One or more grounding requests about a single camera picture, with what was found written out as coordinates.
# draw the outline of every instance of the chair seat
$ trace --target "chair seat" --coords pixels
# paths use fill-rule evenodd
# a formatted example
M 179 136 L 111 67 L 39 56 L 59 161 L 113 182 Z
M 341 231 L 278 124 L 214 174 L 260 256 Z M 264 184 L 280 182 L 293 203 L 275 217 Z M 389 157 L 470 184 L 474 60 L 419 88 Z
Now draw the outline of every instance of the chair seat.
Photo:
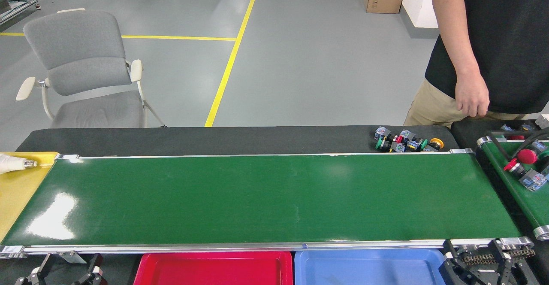
M 66 103 L 51 128 L 139 128 L 143 104 L 138 91 L 126 91 Z

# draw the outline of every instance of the person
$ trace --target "person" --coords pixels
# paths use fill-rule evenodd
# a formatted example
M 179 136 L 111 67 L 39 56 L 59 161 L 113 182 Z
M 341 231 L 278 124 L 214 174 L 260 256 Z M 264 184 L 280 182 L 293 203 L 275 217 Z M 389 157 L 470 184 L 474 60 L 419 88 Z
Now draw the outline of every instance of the person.
M 404 125 L 522 119 L 549 101 L 549 0 L 433 0 L 439 24 Z

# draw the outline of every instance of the yellow tape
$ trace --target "yellow tape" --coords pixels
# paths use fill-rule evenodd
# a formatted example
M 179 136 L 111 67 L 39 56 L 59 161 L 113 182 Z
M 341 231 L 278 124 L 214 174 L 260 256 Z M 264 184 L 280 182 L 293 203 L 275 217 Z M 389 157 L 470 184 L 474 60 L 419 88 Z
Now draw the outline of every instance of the yellow tape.
M 221 103 L 221 99 L 223 98 L 223 93 L 225 93 L 225 87 L 227 87 L 227 82 L 229 80 L 229 76 L 231 75 L 233 64 L 235 64 L 235 59 L 237 57 L 238 49 L 242 41 L 242 36 L 244 35 L 244 31 L 246 30 L 247 21 L 250 19 L 253 3 L 255 3 L 255 0 L 250 0 L 250 3 L 247 6 L 246 14 L 244 15 L 244 19 L 242 20 L 241 28 L 238 31 L 237 40 L 235 41 L 235 45 L 233 46 L 231 56 L 229 56 L 229 61 L 227 63 L 227 66 L 225 67 L 225 72 L 223 73 L 223 78 L 221 78 L 221 83 L 219 84 L 219 88 L 217 88 L 217 93 L 215 94 L 214 103 L 212 103 L 211 105 L 210 113 L 208 114 L 208 118 L 206 119 L 206 124 L 204 124 L 204 127 L 212 127 L 214 125 L 214 119 L 215 119 L 215 116 L 217 115 L 217 110 L 219 109 L 219 104 Z
M 23 33 L 0 33 L 0 36 L 25 36 Z
M 25 36 L 23 33 L 0 33 L 0 36 Z M 230 37 L 199 37 L 199 36 L 164 36 L 164 35 L 122 35 L 122 38 L 131 39 L 181 39 L 181 40 L 218 40 L 235 41 Z

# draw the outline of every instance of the epoxy floor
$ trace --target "epoxy floor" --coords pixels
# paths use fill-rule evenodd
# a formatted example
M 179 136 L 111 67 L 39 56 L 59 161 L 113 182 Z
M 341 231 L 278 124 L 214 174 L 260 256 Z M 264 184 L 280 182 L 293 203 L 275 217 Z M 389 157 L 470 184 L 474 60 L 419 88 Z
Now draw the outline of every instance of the epoxy floor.
M 434 44 L 411 38 L 402 15 L 366 13 L 362 0 L 39 3 L 41 10 L 0 25 L 0 151 L 50 125 L 39 90 L 15 101 L 22 81 L 45 78 L 45 69 L 25 37 L 6 33 L 61 9 L 115 15 L 129 35 L 127 59 L 143 61 L 147 100 L 170 127 L 402 124 Z M 51 107 L 127 88 L 70 97 L 50 89 Z

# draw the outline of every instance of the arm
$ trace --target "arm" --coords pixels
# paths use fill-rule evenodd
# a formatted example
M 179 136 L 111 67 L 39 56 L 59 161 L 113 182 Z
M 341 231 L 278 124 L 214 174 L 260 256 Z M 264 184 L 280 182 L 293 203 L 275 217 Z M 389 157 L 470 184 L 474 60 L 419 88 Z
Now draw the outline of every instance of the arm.
M 465 2 L 463 0 L 433 0 L 440 36 L 455 68 L 455 101 L 457 109 L 474 117 L 486 115 L 490 99 L 477 59 L 471 48 Z

